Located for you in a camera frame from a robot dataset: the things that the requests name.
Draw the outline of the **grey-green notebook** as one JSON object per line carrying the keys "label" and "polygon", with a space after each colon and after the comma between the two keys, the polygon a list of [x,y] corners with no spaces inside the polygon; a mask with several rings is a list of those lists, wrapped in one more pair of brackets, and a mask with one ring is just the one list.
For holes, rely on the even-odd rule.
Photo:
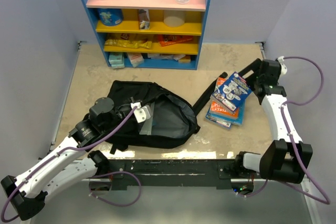
{"label": "grey-green notebook", "polygon": [[147,119],[140,130],[140,135],[151,135],[152,134],[152,126],[153,126],[153,116],[154,116],[154,106],[155,103],[151,103],[150,105],[150,118]]}

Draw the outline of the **dark blue cartoon book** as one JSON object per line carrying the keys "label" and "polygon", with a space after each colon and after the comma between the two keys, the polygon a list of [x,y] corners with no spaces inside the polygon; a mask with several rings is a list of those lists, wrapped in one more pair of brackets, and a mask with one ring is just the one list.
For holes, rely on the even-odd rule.
{"label": "dark blue cartoon book", "polygon": [[251,89],[246,80],[238,72],[233,72],[211,95],[211,100],[224,108],[228,113],[233,114],[241,107]]}

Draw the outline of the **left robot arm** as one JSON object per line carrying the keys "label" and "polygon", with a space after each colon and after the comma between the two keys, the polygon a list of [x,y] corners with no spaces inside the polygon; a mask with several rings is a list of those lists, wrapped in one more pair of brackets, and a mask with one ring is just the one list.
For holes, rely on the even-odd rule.
{"label": "left robot arm", "polygon": [[114,136],[140,108],[140,103],[116,108],[112,99],[99,98],[53,151],[24,173],[1,180],[7,196],[1,221],[29,220],[69,186],[86,178],[105,177],[108,159],[94,148]]}

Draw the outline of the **black backpack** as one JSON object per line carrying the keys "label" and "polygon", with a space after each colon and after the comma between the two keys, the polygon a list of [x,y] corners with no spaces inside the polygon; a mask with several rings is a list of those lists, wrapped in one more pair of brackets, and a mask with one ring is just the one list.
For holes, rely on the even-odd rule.
{"label": "black backpack", "polygon": [[106,140],[112,144],[110,152],[125,151],[130,146],[173,149],[185,144],[200,130],[197,115],[209,101],[215,84],[213,81],[195,104],[191,105],[155,82],[114,81],[106,98],[112,99],[115,107],[135,102],[140,102],[141,105],[155,103],[155,106],[152,134],[140,135],[144,122],[138,123],[134,116]]}

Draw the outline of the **blue orange book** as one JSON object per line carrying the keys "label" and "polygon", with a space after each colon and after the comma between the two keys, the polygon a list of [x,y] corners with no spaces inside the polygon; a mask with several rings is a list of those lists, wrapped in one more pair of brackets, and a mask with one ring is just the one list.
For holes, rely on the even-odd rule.
{"label": "blue orange book", "polygon": [[[215,84],[215,90],[221,84],[223,84],[225,80],[226,80],[225,78],[219,77]],[[245,102],[233,114],[228,113],[224,108],[219,106],[215,101],[211,101],[210,107],[208,109],[208,113],[211,116],[211,118],[217,119],[217,120],[223,120],[223,121],[229,122],[230,124],[239,125],[239,126],[242,125],[243,123],[244,112],[245,112]]]}

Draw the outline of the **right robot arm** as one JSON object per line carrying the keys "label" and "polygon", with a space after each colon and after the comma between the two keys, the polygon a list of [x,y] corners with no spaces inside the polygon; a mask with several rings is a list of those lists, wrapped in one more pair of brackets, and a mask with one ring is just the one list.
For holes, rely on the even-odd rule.
{"label": "right robot arm", "polygon": [[246,178],[254,172],[263,179],[299,184],[313,150],[297,133],[287,108],[287,94],[278,83],[287,72],[284,60],[256,59],[239,75],[249,71],[252,73],[245,80],[266,113],[273,141],[263,154],[240,152],[233,163],[234,173]]}

